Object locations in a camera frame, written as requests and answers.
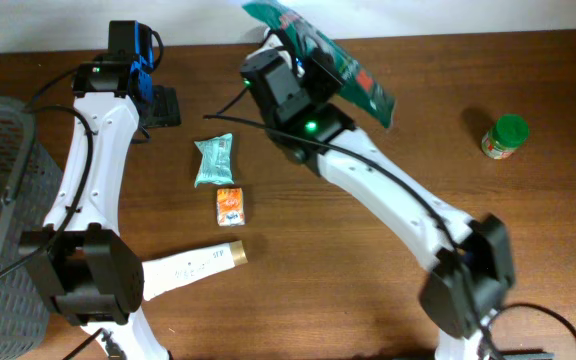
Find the light green snack packet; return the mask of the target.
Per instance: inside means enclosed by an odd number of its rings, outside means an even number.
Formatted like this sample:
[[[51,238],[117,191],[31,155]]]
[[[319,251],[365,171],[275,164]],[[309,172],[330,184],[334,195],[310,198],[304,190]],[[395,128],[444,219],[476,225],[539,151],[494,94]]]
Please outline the light green snack packet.
[[[201,184],[232,185],[231,150],[233,135],[226,133],[208,140],[195,141],[201,153],[201,163],[194,187]]]

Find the green 3M sponge package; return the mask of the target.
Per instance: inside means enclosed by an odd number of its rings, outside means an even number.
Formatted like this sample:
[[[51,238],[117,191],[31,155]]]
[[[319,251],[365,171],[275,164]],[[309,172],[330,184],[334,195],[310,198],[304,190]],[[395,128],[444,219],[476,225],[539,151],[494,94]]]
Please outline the green 3M sponge package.
[[[284,42],[289,56],[280,55],[293,72],[292,57],[305,58],[315,48],[332,55],[344,80],[338,95],[366,111],[389,129],[394,124],[396,98],[388,93],[374,76],[335,41],[328,38],[299,13],[277,0],[254,0],[242,5],[253,18],[274,29]]]

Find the green lid glass jar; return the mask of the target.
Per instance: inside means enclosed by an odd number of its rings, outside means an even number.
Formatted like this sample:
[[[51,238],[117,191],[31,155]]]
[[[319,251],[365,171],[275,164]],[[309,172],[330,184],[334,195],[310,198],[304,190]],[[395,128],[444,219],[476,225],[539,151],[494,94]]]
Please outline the green lid glass jar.
[[[484,134],[481,149],[492,159],[506,159],[525,143],[529,135],[530,129],[523,117],[504,114]]]

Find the orange small box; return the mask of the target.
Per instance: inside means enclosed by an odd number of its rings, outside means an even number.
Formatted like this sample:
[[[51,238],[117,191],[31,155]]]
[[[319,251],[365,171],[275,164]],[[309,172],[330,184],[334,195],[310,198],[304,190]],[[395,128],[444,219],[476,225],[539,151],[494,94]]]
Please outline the orange small box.
[[[244,198],[241,188],[221,188],[217,190],[217,223],[219,226],[240,226],[245,224]]]

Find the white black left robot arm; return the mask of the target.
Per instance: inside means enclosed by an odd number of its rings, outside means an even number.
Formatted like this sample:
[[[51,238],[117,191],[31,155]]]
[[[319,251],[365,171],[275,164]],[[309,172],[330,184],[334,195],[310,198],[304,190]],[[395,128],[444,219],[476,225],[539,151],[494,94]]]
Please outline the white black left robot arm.
[[[72,80],[74,118],[67,164],[39,231],[23,234],[20,253],[45,307],[92,333],[111,359],[167,359],[141,304],[145,275],[119,234],[118,205],[135,133],[181,123],[176,92],[151,75],[163,42],[135,20],[109,24],[108,49],[79,65]]]

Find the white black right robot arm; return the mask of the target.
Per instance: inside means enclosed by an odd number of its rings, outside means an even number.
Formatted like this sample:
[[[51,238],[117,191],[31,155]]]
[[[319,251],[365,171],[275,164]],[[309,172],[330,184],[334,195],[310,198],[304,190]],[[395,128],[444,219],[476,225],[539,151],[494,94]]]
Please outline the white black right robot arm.
[[[308,61],[301,80],[275,49],[258,51],[240,73],[269,138],[286,157],[348,192],[409,249],[427,279],[419,302],[439,328],[438,359],[498,359],[488,325],[515,283],[505,225],[473,219],[391,162],[329,99],[330,67]]]

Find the white tube with gold cap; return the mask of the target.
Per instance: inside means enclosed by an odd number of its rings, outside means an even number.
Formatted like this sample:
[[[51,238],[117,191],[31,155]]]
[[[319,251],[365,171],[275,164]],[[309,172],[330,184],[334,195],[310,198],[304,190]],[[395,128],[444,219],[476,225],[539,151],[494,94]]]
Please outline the white tube with gold cap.
[[[142,263],[143,298],[150,301],[166,292],[248,262],[241,240],[177,253]]]

